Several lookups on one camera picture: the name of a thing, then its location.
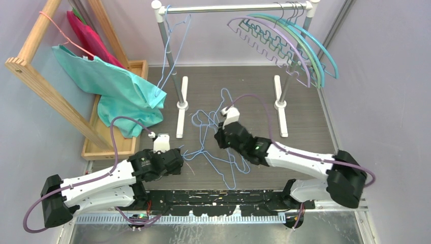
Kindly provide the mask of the teal plastic hanger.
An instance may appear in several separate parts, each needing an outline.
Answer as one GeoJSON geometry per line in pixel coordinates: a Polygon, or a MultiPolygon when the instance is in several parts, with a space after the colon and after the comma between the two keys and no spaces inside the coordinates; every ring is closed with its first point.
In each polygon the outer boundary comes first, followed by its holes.
{"type": "Polygon", "coordinates": [[[311,10],[307,11],[306,14],[306,20],[303,23],[303,26],[299,26],[296,24],[296,21],[292,21],[292,17],[289,18],[277,18],[275,16],[269,15],[269,14],[250,14],[249,17],[257,18],[257,19],[264,19],[274,24],[275,27],[283,28],[289,35],[293,38],[295,38],[298,47],[295,49],[299,53],[299,57],[301,57],[304,61],[309,61],[311,64],[311,68],[314,70],[314,76],[310,76],[309,81],[314,81],[314,86],[324,87],[325,85],[325,75],[328,74],[332,76],[335,79],[339,78],[339,71],[336,62],[330,55],[329,51],[325,48],[325,46],[316,39],[312,34],[310,34],[307,30],[309,23],[314,16],[315,10],[318,5],[318,1],[310,1],[310,5],[313,7],[311,10]],[[316,44],[320,51],[328,58],[330,61],[334,73],[330,73],[326,66],[320,62],[320,58],[316,54],[316,52],[313,50],[311,45],[308,43],[308,40],[311,40],[314,44],[316,44]]]}
{"type": "Polygon", "coordinates": [[[322,88],[325,85],[325,75],[328,74],[333,78],[337,79],[339,77],[337,64],[327,51],[327,49],[318,41],[312,34],[306,30],[306,27],[299,26],[296,21],[291,21],[293,18],[298,18],[298,15],[294,15],[290,18],[283,19],[277,18],[269,14],[249,14],[248,19],[243,19],[241,21],[240,27],[246,26],[246,31],[251,30],[252,36],[254,38],[260,38],[261,43],[267,44],[270,50],[276,51],[279,58],[289,57],[290,59],[286,61],[285,65],[289,67],[299,67],[300,71],[306,74],[307,83],[305,86],[310,87],[313,85],[316,88],[322,88]],[[251,23],[251,18],[263,19],[274,24],[272,30],[276,32],[279,28],[285,30],[290,37],[294,38],[297,42],[297,47],[293,47],[287,42],[283,35],[277,34],[272,36],[269,31],[263,31],[261,26],[251,23]],[[308,43],[312,41],[316,44],[323,54],[329,59],[334,74],[331,74],[326,70],[326,66],[320,62],[316,52],[308,43]]]}

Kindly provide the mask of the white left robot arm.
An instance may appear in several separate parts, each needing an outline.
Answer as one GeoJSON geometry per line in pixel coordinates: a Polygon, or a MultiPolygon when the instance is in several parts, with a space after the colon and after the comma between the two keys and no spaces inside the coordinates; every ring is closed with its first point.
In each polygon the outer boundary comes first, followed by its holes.
{"type": "Polygon", "coordinates": [[[179,175],[183,157],[179,148],[166,152],[144,149],[119,162],[113,173],[106,168],[76,178],[48,177],[41,191],[44,226],[63,225],[73,217],[111,207],[141,210],[149,197],[144,182],[179,175]]]}

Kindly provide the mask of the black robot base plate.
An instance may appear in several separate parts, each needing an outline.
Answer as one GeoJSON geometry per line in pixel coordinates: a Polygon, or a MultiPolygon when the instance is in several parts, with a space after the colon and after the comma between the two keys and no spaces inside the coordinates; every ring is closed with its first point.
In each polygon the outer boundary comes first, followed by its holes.
{"type": "Polygon", "coordinates": [[[149,212],[154,215],[185,217],[231,216],[236,208],[242,217],[274,216],[279,212],[300,207],[314,209],[313,200],[301,204],[290,199],[286,190],[145,190],[144,187],[133,187],[138,191],[134,202],[122,211],[149,212]]]}

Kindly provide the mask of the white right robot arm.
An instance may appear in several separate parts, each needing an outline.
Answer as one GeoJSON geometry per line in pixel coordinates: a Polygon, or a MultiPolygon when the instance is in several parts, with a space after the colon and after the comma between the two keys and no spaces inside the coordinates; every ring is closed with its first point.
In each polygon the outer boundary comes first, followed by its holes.
{"type": "Polygon", "coordinates": [[[254,165],[280,167],[312,177],[287,181],[282,202],[294,209],[311,200],[331,199],[347,208],[357,208],[368,174],[350,153],[317,154],[255,137],[238,122],[218,124],[214,135],[222,149],[231,148],[254,165]]]}

